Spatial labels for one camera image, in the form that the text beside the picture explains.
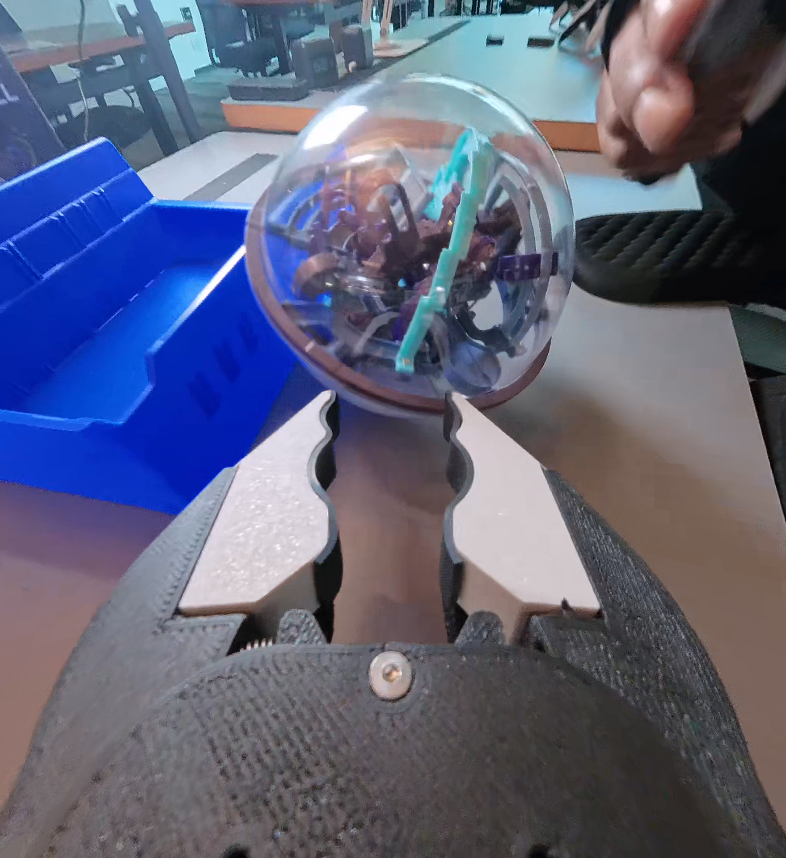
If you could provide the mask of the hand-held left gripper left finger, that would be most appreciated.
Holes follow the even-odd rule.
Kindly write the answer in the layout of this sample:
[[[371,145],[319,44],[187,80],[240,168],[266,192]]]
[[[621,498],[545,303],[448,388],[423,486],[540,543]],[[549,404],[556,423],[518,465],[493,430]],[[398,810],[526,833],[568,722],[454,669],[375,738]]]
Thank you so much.
[[[328,494],[339,411],[335,392],[317,395],[238,463],[179,600],[182,615],[330,613],[341,588]]]

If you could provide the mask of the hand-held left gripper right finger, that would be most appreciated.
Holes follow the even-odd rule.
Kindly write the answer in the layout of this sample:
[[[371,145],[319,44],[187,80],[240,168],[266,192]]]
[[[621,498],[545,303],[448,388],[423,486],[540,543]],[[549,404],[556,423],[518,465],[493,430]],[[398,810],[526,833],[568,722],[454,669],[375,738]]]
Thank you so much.
[[[443,523],[445,606],[500,621],[598,616],[594,585],[537,458],[458,393],[446,399],[444,437],[454,492]]]

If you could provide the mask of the blue plastic bin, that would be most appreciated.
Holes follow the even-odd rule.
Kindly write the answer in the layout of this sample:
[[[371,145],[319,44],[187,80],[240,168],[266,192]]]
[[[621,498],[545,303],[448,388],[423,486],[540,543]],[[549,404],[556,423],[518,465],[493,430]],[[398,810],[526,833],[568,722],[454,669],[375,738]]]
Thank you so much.
[[[175,514],[251,450],[296,361],[248,213],[157,200],[104,138],[0,186],[1,481]]]

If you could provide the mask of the clear plastic maze ball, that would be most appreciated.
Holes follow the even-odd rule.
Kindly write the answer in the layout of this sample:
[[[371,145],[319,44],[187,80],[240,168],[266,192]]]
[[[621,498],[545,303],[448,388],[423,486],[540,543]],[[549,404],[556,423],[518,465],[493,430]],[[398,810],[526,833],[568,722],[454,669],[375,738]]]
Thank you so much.
[[[245,230],[249,283],[324,387],[391,416],[494,408],[545,365],[576,225],[516,106],[440,74],[381,76],[299,134]]]

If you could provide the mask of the person's right forearm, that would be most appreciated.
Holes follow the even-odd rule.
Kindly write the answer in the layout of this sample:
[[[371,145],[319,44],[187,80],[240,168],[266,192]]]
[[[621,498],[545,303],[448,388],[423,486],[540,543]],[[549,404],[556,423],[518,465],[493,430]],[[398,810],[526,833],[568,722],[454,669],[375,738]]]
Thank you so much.
[[[735,148],[694,170],[710,199],[786,240],[786,89]]]

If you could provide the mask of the person's right hand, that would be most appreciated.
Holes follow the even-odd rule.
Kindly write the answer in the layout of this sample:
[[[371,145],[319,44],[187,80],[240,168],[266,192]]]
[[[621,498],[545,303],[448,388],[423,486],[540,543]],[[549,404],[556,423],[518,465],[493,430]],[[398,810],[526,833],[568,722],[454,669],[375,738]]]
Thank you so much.
[[[702,88],[682,49],[706,1],[637,2],[613,36],[596,101],[602,154],[625,177],[648,181],[738,144],[769,50],[723,68]]]

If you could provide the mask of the black mesh pad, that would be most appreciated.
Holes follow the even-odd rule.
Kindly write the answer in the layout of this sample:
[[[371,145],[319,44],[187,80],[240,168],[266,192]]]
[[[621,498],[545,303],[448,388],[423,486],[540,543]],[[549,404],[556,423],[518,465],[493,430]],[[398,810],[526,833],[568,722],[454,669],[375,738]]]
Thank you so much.
[[[723,211],[600,215],[576,230],[573,282],[605,300],[741,306],[786,288],[786,243]]]

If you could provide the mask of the grey desk with wooden edge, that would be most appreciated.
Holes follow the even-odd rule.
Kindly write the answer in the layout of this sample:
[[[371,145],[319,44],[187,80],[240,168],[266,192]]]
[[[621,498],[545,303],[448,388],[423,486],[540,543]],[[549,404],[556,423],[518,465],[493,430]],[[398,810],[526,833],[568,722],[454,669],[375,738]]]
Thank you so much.
[[[563,42],[549,24],[548,10],[527,15],[418,19],[394,35],[424,38],[419,50],[371,70],[346,71],[335,87],[310,91],[296,101],[221,101],[230,128],[296,134],[341,93],[380,75],[440,73],[473,82],[513,104],[560,151],[599,150],[595,104],[602,59],[585,52],[587,36]]]

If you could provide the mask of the black strip on table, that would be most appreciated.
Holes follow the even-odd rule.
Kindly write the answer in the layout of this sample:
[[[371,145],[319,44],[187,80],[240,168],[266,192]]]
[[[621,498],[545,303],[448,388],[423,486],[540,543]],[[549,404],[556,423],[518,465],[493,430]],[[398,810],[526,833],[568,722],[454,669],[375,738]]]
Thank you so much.
[[[226,170],[220,176],[190,193],[184,198],[184,201],[212,202],[221,199],[246,179],[275,162],[277,158],[278,156],[271,154],[254,154],[249,156]]]

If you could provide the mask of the flat black box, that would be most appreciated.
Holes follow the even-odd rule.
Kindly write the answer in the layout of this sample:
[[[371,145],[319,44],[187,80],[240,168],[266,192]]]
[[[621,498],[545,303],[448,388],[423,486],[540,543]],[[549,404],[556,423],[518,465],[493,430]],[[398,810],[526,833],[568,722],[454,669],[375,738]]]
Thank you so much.
[[[227,89],[234,101],[241,102],[295,102],[311,92],[308,82],[295,76],[236,76],[227,83]]]

